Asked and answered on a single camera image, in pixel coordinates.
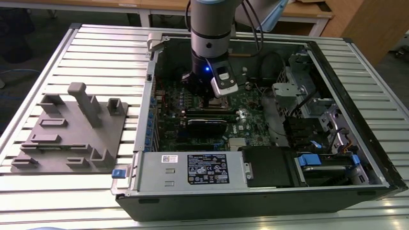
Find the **blue tab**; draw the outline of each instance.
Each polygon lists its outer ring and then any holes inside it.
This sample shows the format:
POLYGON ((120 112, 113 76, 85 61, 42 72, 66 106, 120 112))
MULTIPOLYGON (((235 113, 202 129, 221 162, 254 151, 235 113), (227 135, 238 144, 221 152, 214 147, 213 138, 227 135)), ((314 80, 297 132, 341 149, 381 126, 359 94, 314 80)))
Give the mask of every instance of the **blue tab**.
POLYGON ((318 149, 322 148, 322 145, 319 145, 314 140, 310 140, 310 142, 313 143, 313 145, 314 145, 318 149))
POLYGON ((351 158, 351 161, 353 161, 354 165, 358 165, 361 163, 358 155, 351 155, 350 158, 351 158))
POLYGON ((298 163, 299 163, 299 166, 306 165, 305 158, 302 156, 298 157, 298 163))
POLYGON ((152 135, 152 129, 146 129, 146 136, 149 137, 152 135))
POLYGON ((321 165, 318 154, 303 154, 298 157, 299 166, 321 165))
POLYGON ((112 170, 112 178, 113 179, 125 179, 126 178, 126 170, 125 169, 112 170))

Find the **aluminum extrusion table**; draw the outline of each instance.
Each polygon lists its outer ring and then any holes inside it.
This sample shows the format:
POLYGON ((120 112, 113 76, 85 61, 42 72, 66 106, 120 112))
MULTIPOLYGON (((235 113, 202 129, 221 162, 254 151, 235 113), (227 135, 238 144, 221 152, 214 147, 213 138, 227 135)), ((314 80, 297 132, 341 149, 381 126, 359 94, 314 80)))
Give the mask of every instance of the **aluminum extrusion table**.
MULTIPOLYGON (((102 25, 76 25, 68 30, 49 63, 0 138, 0 229, 395 229, 409 226, 409 191, 381 201, 367 201, 327 214, 203 221, 134 222, 110 194, 110 175, 13 175, 12 159, 42 111, 44 93, 61 93, 70 82, 84 82, 86 93, 105 102, 112 96, 129 104, 116 164, 129 164, 138 121, 146 39, 153 31, 185 30, 102 25)), ((237 33, 237 36, 251 34, 237 33)), ((269 38, 305 39, 266 35, 269 38)), ((405 180, 409 180, 409 112, 353 43, 339 38, 313 38, 343 87, 405 180)), ((126 187, 126 180, 118 181, 126 187)))

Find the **warning label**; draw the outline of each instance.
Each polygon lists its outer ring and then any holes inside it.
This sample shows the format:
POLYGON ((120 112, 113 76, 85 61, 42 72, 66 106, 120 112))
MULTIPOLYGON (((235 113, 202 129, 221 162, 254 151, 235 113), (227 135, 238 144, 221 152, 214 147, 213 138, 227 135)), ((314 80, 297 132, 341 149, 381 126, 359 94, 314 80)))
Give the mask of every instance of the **warning label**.
POLYGON ((187 183, 229 183, 227 161, 225 154, 187 155, 187 183))

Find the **wooden table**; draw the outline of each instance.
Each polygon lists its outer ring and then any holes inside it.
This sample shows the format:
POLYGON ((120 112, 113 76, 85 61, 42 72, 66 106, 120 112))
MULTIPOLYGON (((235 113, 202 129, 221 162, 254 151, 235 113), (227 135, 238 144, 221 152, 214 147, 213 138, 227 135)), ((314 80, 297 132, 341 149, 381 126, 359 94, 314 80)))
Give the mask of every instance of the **wooden table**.
MULTIPOLYGON (((148 15, 183 15, 186 4, 187 0, 141 0, 138 7, 148 11, 148 15)), ((141 15, 141 22, 146 22, 142 26, 149 27, 149 18, 142 19, 142 16, 144 15, 141 15)), ((287 4, 283 9, 279 21, 313 23, 314 25, 309 32, 309 36, 319 36, 330 18, 333 18, 333 13, 321 11, 315 4, 294 2, 287 4)))
MULTIPOLYGON (((183 15, 187 0, 0 0, 0 6, 29 9, 137 13, 141 26, 150 27, 150 15, 183 15)), ((279 21, 314 24, 309 36, 319 36, 331 12, 319 10, 315 4, 290 3, 279 21)))

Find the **floor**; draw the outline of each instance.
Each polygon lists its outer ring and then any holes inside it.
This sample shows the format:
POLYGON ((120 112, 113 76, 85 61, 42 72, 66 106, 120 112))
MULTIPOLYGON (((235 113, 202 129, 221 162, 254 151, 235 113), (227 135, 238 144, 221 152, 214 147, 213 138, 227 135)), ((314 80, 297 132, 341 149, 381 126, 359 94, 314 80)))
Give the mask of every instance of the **floor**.
MULTIPOLYGON (((41 71, 58 45, 70 23, 138 25, 137 15, 124 13, 57 11, 57 18, 50 19, 45 10, 32 10, 30 18, 36 31, 26 35, 33 50, 30 60, 20 64, 9 64, 0 58, 0 72, 6 69, 34 69, 41 71)), ((185 28, 181 16, 154 16, 154 27, 185 28)), ((378 73, 389 84, 398 98, 409 107, 409 62, 395 59, 387 54, 375 66, 378 73)), ((5 87, 0 89, 0 134, 12 119, 26 93, 36 81, 33 72, 9 72, 0 75, 5 87)))

